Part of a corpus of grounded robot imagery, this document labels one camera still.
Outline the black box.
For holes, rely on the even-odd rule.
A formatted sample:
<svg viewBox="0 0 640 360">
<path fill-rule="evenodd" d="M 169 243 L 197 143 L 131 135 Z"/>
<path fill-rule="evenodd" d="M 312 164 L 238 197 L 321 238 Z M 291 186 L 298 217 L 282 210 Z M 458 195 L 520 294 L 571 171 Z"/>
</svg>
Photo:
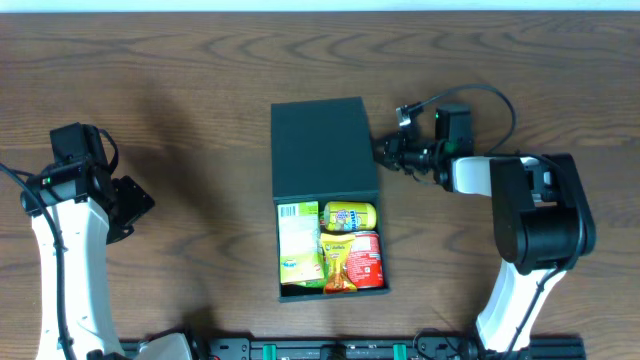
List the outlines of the black box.
<svg viewBox="0 0 640 360">
<path fill-rule="evenodd" d="M 360 97 L 271 106 L 272 197 L 275 212 L 294 203 L 330 201 L 373 205 L 378 220 L 383 285 L 338 298 L 391 291 L 376 163 L 367 113 Z"/>
</svg>

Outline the yellow snack cup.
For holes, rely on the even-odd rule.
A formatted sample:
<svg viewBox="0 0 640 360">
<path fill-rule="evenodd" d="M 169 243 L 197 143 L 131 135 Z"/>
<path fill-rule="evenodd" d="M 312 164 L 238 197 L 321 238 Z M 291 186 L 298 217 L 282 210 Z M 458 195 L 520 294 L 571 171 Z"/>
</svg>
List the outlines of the yellow snack cup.
<svg viewBox="0 0 640 360">
<path fill-rule="evenodd" d="M 323 220 L 330 232 L 369 231 L 377 226 L 377 211 L 370 203 L 331 201 L 324 207 Z"/>
</svg>

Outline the yellow Julie's snack packet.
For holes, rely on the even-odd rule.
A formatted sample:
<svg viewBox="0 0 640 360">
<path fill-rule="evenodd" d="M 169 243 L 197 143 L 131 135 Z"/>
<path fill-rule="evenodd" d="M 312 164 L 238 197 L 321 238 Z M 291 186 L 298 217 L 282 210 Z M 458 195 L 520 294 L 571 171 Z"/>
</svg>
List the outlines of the yellow Julie's snack packet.
<svg viewBox="0 0 640 360">
<path fill-rule="evenodd" d="M 356 292 L 357 287 L 349 279 L 347 262 L 355 236 L 331 235 L 323 233 L 320 236 L 327 268 L 325 294 Z"/>
</svg>

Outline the red chips can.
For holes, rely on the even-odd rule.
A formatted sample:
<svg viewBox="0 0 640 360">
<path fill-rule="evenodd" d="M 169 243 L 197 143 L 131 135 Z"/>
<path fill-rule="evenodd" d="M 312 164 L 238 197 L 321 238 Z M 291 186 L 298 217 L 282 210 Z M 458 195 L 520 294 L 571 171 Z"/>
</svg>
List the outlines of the red chips can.
<svg viewBox="0 0 640 360">
<path fill-rule="evenodd" d="M 379 236 L 376 232 L 353 233 L 351 249 L 347 258 L 347 276 L 357 289 L 384 286 L 382 256 Z"/>
</svg>

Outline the green Pretz snack box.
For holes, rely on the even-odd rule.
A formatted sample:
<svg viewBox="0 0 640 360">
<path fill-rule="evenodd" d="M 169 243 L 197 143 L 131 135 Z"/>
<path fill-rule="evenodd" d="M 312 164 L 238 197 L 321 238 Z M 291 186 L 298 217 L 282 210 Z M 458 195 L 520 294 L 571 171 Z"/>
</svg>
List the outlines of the green Pretz snack box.
<svg viewBox="0 0 640 360">
<path fill-rule="evenodd" d="M 324 278 L 317 201 L 277 206 L 280 283 L 297 285 Z"/>
</svg>

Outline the green Haribo gummy bag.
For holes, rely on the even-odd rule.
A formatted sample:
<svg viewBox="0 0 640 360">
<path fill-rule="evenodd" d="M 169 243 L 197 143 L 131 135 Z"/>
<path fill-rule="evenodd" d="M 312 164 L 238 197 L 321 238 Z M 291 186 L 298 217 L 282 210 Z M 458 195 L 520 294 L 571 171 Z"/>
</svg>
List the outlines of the green Haribo gummy bag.
<svg viewBox="0 0 640 360">
<path fill-rule="evenodd" d="M 320 279 L 314 279 L 314 280 L 294 282 L 294 285 L 303 287 L 303 288 L 324 288 L 326 286 L 326 283 L 327 283 L 326 278 L 320 278 Z"/>
</svg>

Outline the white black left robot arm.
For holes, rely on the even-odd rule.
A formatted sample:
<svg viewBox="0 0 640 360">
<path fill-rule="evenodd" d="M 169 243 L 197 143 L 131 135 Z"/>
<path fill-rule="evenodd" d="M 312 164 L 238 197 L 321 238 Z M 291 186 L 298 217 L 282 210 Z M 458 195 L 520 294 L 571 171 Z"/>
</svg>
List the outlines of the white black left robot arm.
<svg viewBox="0 0 640 360">
<path fill-rule="evenodd" d="M 39 359 L 188 359 L 182 333 L 125 350 L 112 311 L 106 247 L 134 231 L 154 200 L 130 177 L 89 158 L 30 177 L 21 195 L 40 253 Z"/>
</svg>

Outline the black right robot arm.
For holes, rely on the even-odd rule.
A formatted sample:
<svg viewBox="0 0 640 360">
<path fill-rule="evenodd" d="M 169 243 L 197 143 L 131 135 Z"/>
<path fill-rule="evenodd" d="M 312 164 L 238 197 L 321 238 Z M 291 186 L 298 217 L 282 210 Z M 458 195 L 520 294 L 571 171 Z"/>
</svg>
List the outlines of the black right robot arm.
<svg viewBox="0 0 640 360">
<path fill-rule="evenodd" d="M 462 359 L 513 359 L 552 288 L 593 251 L 596 230 L 569 154 L 478 155 L 469 135 L 415 143 L 404 132 L 374 141 L 375 161 L 408 175 L 432 173 L 446 191 L 491 200 L 501 257 L 490 298 L 475 320 Z"/>
</svg>

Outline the black mounting rail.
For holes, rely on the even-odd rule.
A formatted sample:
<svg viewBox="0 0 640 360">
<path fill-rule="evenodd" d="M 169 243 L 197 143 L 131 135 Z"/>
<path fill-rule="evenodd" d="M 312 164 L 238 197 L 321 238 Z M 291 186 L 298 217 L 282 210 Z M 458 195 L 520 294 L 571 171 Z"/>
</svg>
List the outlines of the black mounting rail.
<svg viewBox="0 0 640 360">
<path fill-rule="evenodd" d="M 534 337 L 521 350 L 496 353 L 464 336 L 426 332 L 412 339 L 325 339 L 325 340 L 250 340 L 213 338 L 187 344 L 184 355 L 176 359 L 208 360 L 585 360 L 583 340 L 579 337 Z"/>
</svg>

